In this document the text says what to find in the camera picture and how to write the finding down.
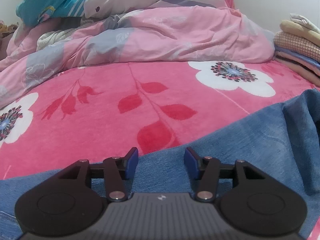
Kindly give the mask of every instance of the white cloth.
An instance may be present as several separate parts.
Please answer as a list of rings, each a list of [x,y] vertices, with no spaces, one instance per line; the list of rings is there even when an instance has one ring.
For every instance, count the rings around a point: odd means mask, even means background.
[[[312,31],[320,34],[320,29],[317,26],[315,26],[312,22],[310,22],[307,18],[305,18],[304,16],[291,13],[290,20],[294,23],[300,24],[300,25],[308,28],[309,30],[312,30]]]
[[[88,27],[94,22],[94,20],[91,19],[81,19],[80,26],[78,28],[71,28],[68,30],[59,30],[55,32],[49,32],[43,34],[37,41],[37,50],[39,51],[41,49],[44,49],[45,47],[49,45],[53,45],[54,43],[58,41],[62,41],[68,37],[70,37],[76,30],[83,29]]]

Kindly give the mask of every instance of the teal fabric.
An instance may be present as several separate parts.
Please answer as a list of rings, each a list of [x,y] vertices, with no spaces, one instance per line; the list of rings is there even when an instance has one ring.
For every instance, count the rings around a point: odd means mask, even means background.
[[[26,26],[36,26],[50,17],[80,17],[85,0],[24,0],[16,10]]]

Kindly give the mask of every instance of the blue denim fabric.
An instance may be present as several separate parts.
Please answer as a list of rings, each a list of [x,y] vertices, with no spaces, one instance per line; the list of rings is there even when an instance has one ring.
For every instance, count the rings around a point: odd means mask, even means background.
[[[244,159],[298,192],[308,216],[300,234],[307,238],[320,216],[320,93],[307,90],[284,103],[266,107],[187,145],[158,151],[139,159],[133,192],[192,192],[183,164],[186,146],[224,163]],[[21,231],[14,221],[14,204],[28,189],[57,171],[0,181],[0,239],[15,239]],[[93,189],[103,194],[101,179]],[[231,183],[224,180],[222,193]]]

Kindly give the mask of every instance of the gray stripe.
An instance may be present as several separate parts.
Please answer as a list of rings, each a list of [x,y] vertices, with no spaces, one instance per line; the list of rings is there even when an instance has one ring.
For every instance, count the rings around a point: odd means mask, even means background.
[[[172,4],[177,4],[180,6],[185,6],[185,7],[191,7],[191,6],[202,6],[202,7],[213,7],[216,8],[215,6],[207,3],[201,3],[201,2],[195,2],[195,1],[189,1],[189,0],[163,0],[164,2],[167,3],[172,3]]]

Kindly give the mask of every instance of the pink bed sheet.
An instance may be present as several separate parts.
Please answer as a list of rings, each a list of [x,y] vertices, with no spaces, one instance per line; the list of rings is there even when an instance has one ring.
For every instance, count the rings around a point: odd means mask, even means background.
[[[311,88],[275,61],[70,69],[0,111],[0,179],[175,147]]]

